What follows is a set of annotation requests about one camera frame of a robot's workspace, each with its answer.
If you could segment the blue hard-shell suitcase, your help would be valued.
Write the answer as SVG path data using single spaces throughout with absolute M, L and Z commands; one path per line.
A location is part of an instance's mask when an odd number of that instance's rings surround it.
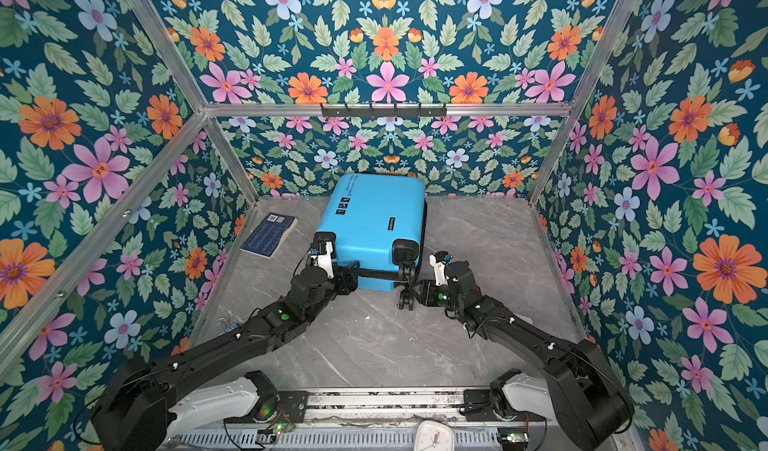
M 359 262 L 358 287 L 399 288 L 398 307 L 411 310 L 426 232 L 425 196 L 425 185 L 414 177 L 347 174 L 333 190 L 313 243 L 331 241 L 335 264 Z

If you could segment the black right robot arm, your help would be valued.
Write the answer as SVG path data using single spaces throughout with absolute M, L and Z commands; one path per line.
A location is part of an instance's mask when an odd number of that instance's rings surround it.
M 509 370 L 491 385 L 495 413 L 532 413 L 557 423 L 581 450 L 595 450 L 629 430 L 635 408 L 608 361 L 594 343 L 549 334 L 482 293 L 468 262 L 450 254 L 430 256 L 434 276 L 415 284 L 415 301 L 441 307 L 462 324 L 468 337 L 481 337 L 511 350 L 537 372 Z

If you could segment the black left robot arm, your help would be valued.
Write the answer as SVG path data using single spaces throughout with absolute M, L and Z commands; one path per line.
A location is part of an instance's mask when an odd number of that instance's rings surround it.
M 234 330 L 177 355 L 147 363 L 131 358 L 117 368 L 96 401 L 91 423 L 105 450 L 154 450 L 166 439 L 182 398 L 250 359 L 288 344 L 339 295 L 357 289 L 357 262 L 325 269 L 307 266 L 288 294 Z

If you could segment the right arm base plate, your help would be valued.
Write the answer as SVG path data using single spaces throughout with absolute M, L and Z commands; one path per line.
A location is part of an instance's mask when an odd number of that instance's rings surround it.
M 512 389 L 509 401 L 503 391 L 488 388 L 465 389 L 459 414 L 470 422 L 513 422 L 527 418 L 550 418 L 553 407 L 548 395 Z

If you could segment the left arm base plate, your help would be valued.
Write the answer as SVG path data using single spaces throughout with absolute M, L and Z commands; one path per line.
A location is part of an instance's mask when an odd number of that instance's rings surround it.
M 225 422 L 263 426 L 302 423 L 308 410 L 308 399 L 306 391 L 278 391 L 273 397 L 260 399 L 244 416 L 227 418 Z

